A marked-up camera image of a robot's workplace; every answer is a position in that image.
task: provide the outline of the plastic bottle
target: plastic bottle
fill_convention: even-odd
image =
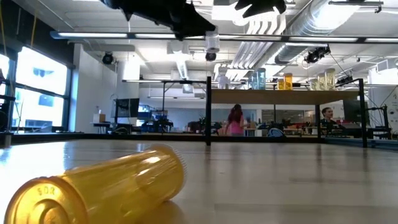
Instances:
[[[5,224],[133,223],[171,199],[185,182],[185,163],[170,146],[26,182],[12,197]]]

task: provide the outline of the ceiling light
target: ceiling light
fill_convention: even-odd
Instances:
[[[263,41],[279,41],[281,37],[278,36],[271,36],[271,35],[219,35],[220,40],[233,40],[233,39],[239,39],[239,40],[263,40]]]
[[[367,38],[365,42],[375,43],[398,43],[398,38]]]
[[[162,80],[122,80],[122,82],[133,82],[133,83],[161,83]]]
[[[358,38],[354,37],[291,37],[289,38],[291,41],[297,41],[297,42],[356,42]]]
[[[165,96],[165,99],[174,99],[174,97],[171,96]],[[148,99],[163,99],[163,96],[148,96]]]
[[[174,34],[135,34],[136,38],[148,39],[175,39]]]
[[[328,44],[286,43],[286,46],[294,46],[294,47],[327,47]]]
[[[330,1],[329,5],[336,6],[380,6],[383,5],[382,1]]]
[[[212,81],[211,84],[218,84],[218,82]],[[230,82],[229,84],[232,84],[232,85],[243,85],[243,84],[246,84],[246,82]]]
[[[127,34],[121,33],[60,32],[58,35],[67,38],[127,38]]]
[[[181,100],[204,100],[204,97],[175,97],[175,99]]]
[[[149,99],[163,99],[163,96],[148,96]],[[179,97],[179,96],[165,96],[168,100],[204,100],[204,97]]]

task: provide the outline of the person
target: person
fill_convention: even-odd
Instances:
[[[336,121],[333,121],[333,109],[330,107],[326,107],[322,109],[323,119],[321,119],[321,125],[326,128],[326,131],[322,131],[323,134],[331,134],[335,125],[337,124]]]
[[[244,133],[244,119],[242,107],[239,104],[236,104],[228,115],[228,123],[226,126],[226,130],[230,129],[230,133],[232,136],[243,136]]]
[[[333,109],[330,107],[326,107],[322,109],[323,119],[321,120],[321,124],[323,126],[334,125],[337,124],[336,121],[333,121]]]

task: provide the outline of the wall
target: wall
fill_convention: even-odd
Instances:
[[[117,74],[86,53],[80,44],[75,45],[74,53],[69,130],[97,133],[90,124],[97,106],[106,120],[112,121],[111,96],[116,93]]]

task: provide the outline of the security camera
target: security camera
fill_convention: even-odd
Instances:
[[[215,54],[215,53],[206,53],[205,58],[206,58],[206,61],[208,61],[208,62],[214,62],[216,60],[216,58],[217,58],[217,54]]]
[[[105,52],[104,57],[102,58],[102,63],[104,65],[112,65],[116,62],[115,57],[113,57],[112,52]]]
[[[216,53],[220,51],[220,37],[218,36],[218,28],[214,31],[206,32],[206,61],[212,62],[216,60]]]

